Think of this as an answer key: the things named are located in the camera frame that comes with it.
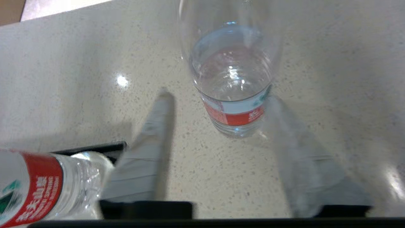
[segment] speckled countertop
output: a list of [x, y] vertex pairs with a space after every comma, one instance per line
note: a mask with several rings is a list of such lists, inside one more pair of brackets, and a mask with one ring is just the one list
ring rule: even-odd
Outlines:
[[[405, 197], [405, 3], [285, 4], [273, 92], [371, 192], [378, 214]], [[288, 217], [270, 147], [210, 122], [180, 59], [175, 12], [174, 1], [116, 0], [1, 27], [0, 145], [131, 142], [166, 86], [177, 99], [168, 199], [196, 202], [199, 218]]]

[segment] countertop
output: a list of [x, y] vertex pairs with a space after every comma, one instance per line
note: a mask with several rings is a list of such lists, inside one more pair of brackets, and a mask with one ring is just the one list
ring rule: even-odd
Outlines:
[[[273, 94], [364, 185], [381, 215], [405, 197], [403, 1], [285, 1]], [[0, 27], [0, 146], [131, 142], [159, 88], [177, 101], [168, 200], [198, 218], [289, 217], [268, 144], [209, 120], [181, 60], [176, 1], [115, 0]]]

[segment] standing bottle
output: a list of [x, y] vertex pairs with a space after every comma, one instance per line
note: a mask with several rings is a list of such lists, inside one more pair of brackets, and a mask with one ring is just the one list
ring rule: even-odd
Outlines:
[[181, 0], [183, 58], [214, 126], [255, 132], [281, 57], [277, 0]]
[[73, 157], [0, 149], [0, 228], [41, 219], [96, 218], [112, 163], [97, 152]]

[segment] red label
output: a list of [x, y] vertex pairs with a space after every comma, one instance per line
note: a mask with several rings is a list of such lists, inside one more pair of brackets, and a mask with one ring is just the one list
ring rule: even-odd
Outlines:
[[30, 190], [20, 210], [1, 228], [36, 222], [45, 217], [58, 201], [63, 171], [56, 158], [20, 152], [30, 176]]
[[231, 126], [240, 126], [240, 125], [245, 125], [250, 122], [253, 122], [257, 120], [259, 117], [261, 117], [264, 113], [264, 108], [263, 105], [248, 111], [244, 113], [238, 113], [238, 114], [227, 114], [223, 113], [213, 107], [211, 107], [209, 104], [204, 102], [205, 109], [208, 112], [208, 115], [210, 115], [213, 119], [215, 119], [218, 122], [231, 125]]

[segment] red and white label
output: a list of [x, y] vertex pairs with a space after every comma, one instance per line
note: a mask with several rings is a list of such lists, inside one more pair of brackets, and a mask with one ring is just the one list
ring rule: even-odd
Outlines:
[[[0, 150], [0, 153], [10, 153], [10, 151]], [[18, 176], [22, 180], [16, 179], [16, 181], [21, 181], [19, 185], [22, 187], [12, 189], [14, 195], [19, 191], [22, 199], [19, 205], [12, 206], [13, 202], [8, 205], [15, 209], [6, 209], [4, 213], [8, 213], [10, 217], [6, 221], [0, 221], [0, 228], [28, 224], [42, 219], [52, 210], [62, 190], [63, 171], [56, 158], [24, 152], [12, 153], [13, 160], [21, 163], [19, 160], [22, 158], [26, 165], [26, 169], [19, 168]], [[29, 180], [29, 184], [23, 183], [24, 180]]]
[[219, 101], [204, 94], [201, 94], [201, 99], [211, 118], [223, 124], [240, 126], [251, 123], [263, 115], [263, 101], [270, 88], [271, 86], [242, 101]]

